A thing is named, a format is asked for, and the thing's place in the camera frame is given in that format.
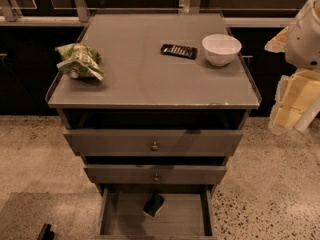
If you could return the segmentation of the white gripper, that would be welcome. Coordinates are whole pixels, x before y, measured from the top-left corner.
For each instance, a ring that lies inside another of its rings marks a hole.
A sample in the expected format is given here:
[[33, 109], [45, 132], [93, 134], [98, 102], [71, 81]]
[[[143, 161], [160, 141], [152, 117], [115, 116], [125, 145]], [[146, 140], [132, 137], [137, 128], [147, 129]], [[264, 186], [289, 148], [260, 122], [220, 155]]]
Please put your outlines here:
[[264, 49], [285, 52], [286, 61], [298, 68], [278, 82], [268, 127], [273, 134], [281, 135], [295, 129], [303, 113], [320, 98], [320, 0], [308, 0]]

